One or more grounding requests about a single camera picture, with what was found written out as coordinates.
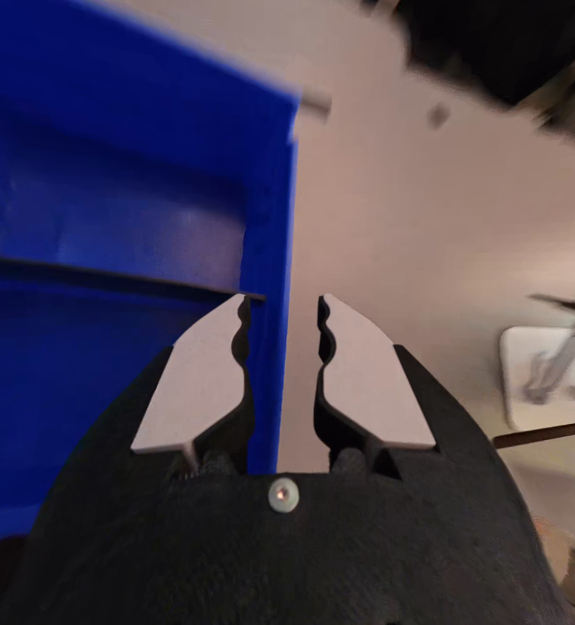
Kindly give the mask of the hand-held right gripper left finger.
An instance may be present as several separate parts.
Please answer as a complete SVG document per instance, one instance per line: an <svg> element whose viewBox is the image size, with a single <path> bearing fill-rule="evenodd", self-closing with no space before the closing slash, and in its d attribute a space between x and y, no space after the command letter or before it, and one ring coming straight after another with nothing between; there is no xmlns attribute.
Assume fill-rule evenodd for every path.
<svg viewBox="0 0 575 625"><path fill-rule="evenodd" d="M255 427L250 326L251 299L236 294L174 342L130 446L134 454L180 452L198 473L205 455L218 451L246 471Z"/></svg>

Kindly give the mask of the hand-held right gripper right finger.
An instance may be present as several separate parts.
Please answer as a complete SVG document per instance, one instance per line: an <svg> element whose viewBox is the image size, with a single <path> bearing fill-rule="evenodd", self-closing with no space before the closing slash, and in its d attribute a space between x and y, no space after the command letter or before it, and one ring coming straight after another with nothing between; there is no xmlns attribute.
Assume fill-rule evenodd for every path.
<svg viewBox="0 0 575 625"><path fill-rule="evenodd" d="M314 430L333 465L346 449L369 470L391 470L392 450L426 452L436 440L393 341L332 294L319 296Z"/></svg>

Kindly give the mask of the blue plastic bin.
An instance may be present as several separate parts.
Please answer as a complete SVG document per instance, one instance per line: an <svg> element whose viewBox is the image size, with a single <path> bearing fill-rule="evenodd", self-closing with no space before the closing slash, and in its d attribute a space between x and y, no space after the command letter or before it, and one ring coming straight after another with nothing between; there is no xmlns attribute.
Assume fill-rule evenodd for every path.
<svg viewBox="0 0 575 625"><path fill-rule="evenodd" d="M277 466L300 95L88 1L0 1L0 256L252 299L252 473ZM229 296L0 271L0 540L159 352Z"/></svg>

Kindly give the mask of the black bin divider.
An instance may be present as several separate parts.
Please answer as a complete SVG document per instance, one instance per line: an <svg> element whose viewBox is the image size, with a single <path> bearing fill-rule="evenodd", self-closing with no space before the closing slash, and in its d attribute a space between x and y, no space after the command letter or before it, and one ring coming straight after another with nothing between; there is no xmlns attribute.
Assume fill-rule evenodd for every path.
<svg viewBox="0 0 575 625"><path fill-rule="evenodd" d="M23 279L51 279L107 290L146 292L171 298L182 298L184 293L203 293L207 297L242 294L254 301L267 301L267 296L259 293L11 257L0 256L0 271Z"/></svg>

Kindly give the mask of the white stand base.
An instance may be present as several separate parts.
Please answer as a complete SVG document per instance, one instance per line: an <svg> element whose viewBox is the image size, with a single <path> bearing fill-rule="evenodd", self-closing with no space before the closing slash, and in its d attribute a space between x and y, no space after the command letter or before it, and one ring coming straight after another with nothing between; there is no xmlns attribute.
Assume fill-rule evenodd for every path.
<svg viewBox="0 0 575 625"><path fill-rule="evenodd" d="M557 309L573 314L570 327L512 326L500 336L505 411L514 433L575 426L575 312Z"/></svg>

